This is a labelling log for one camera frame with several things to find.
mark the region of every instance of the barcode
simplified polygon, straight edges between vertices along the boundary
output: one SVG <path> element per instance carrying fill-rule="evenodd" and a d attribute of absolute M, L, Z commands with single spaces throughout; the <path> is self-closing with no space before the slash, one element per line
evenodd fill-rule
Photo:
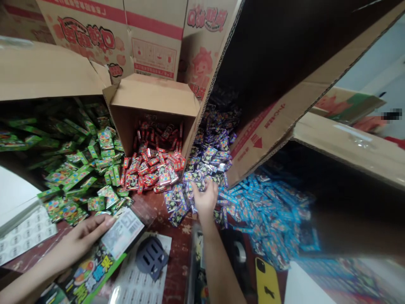
<path fill-rule="evenodd" d="M 132 234 L 132 233 L 134 233 L 135 231 L 137 231 L 138 230 L 138 228 L 139 228 L 139 222 L 138 221 L 135 221 L 135 223 L 133 223 L 133 225 L 129 228 L 129 231 L 130 231 L 130 233 Z"/>

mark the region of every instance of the arrow symbol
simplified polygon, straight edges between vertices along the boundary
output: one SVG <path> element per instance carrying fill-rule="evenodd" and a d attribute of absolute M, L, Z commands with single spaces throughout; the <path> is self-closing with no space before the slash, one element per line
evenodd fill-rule
<path fill-rule="evenodd" d="M 258 140 L 256 140 L 256 142 L 253 144 L 253 146 L 254 146 L 255 148 L 261 149 L 261 148 L 263 147 L 262 138 L 260 137 Z"/>

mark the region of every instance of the green candy packet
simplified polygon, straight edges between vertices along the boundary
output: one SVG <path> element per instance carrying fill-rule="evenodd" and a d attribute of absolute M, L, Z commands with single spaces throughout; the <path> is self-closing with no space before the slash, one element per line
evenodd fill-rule
<path fill-rule="evenodd" d="M 73 201 L 69 201 L 62 208 L 62 216 L 66 222 L 76 226 L 89 215 Z"/>
<path fill-rule="evenodd" d="M 89 198 L 87 200 L 87 208 L 89 209 L 89 211 L 105 210 L 104 196 Z"/>

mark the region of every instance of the yellow phone case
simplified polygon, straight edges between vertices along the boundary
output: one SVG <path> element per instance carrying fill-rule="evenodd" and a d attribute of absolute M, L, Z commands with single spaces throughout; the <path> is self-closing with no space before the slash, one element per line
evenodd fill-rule
<path fill-rule="evenodd" d="M 259 304 L 281 304 L 277 274 L 273 266 L 256 258 L 256 284 Z"/>

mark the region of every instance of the packing tape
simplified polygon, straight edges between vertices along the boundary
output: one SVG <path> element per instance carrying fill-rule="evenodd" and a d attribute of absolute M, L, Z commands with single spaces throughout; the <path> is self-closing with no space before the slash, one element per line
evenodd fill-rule
<path fill-rule="evenodd" d="M 233 242 L 234 246 L 238 249 L 239 254 L 236 257 L 239 263 L 246 262 L 246 252 L 240 242 Z"/>

